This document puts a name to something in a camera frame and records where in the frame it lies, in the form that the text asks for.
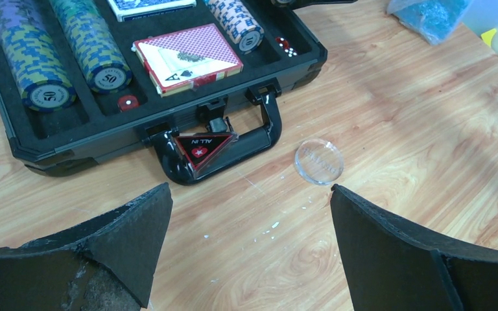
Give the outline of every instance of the red spade logo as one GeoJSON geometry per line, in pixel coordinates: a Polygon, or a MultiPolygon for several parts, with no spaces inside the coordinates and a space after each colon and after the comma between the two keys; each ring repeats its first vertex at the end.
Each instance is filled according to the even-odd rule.
{"type": "Polygon", "coordinates": [[[208,150],[205,147],[198,147],[198,148],[192,149],[192,154],[195,157],[202,157],[202,156],[204,156],[207,153],[207,151],[208,150]]]}

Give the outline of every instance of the poker chip case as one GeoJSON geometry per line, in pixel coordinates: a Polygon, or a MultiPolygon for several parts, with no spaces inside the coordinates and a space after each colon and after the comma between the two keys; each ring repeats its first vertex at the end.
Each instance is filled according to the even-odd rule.
{"type": "Polygon", "coordinates": [[[0,45],[0,114],[12,155],[32,171],[47,176],[76,174],[134,150],[153,147],[161,168],[173,182],[198,183],[272,148],[281,134],[277,97],[312,82],[327,60],[326,48],[292,9],[275,6],[270,0],[243,0],[264,30],[263,41],[248,54],[236,49],[201,0],[191,8],[123,22],[117,20],[106,0],[94,0],[132,71],[126,88],[98,93],[88,85],[51,1],[34,3],[77,96],[70,106],[53,112],[26,107],[0,45]],[[133,42],[211,23],[237,53],[243,70],[190,91],[161,97],[147,68],[132,51],[133,42]],[[277,37],[289,41],[296,57],[284,52],[277,37]],[[138,107],[121,111],[118,100],[125,96],[136,98],[138,107]],[[201,174],[194,175],[175,148],[174,138],[251,105],[261,107],[264,125],[240,135],[201,174]]]}

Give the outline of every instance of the transparent round disc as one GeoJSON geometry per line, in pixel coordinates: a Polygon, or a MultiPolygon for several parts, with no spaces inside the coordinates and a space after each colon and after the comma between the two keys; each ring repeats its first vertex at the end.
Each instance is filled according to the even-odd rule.
{"type": "Polygon", "coordinates": [[[330,185],[344,170],[340,151],[323,139],[303,142],[295,153],[295,166],[304,179],[315,185],[330,185]]]}

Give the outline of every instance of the yellow object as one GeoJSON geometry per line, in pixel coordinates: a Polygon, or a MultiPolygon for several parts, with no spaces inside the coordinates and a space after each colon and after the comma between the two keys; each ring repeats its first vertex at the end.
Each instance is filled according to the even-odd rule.
{"type": "Polygon", "coordinates": [[[493,41],[493,36],[497,33],[497,29],[491,29],[486,31],[485,33],[481,34],[480,37],[482,38],[482,41],[486,43],[489,47],[492,47],[492,41],[493,41]]]}

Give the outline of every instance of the wood grain surface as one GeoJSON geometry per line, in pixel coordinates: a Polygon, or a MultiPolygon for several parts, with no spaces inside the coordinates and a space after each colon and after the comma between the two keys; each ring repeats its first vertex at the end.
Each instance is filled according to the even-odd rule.
{"type": "MultiPolygon", "coordinates": [[[[387,3],[298,11],[329,60],[312,84],[279,98],[284,131],[273,150],[195,187],[170,184],[174,209],[150,310],[352,309],[330,189],[294,169],[294,152],[310,137],[343,153],[339,184],[498,249],[498,56],[464,27],[432,47],[386,16],[387,3]]],[[[245,131],[259,124],[257,112],[231,118],[245,131]]],[[[66,229],[166,181],[152,150],[68,178],[35,175],[10,155],[0,121],[0,247],[66,229]]]]}

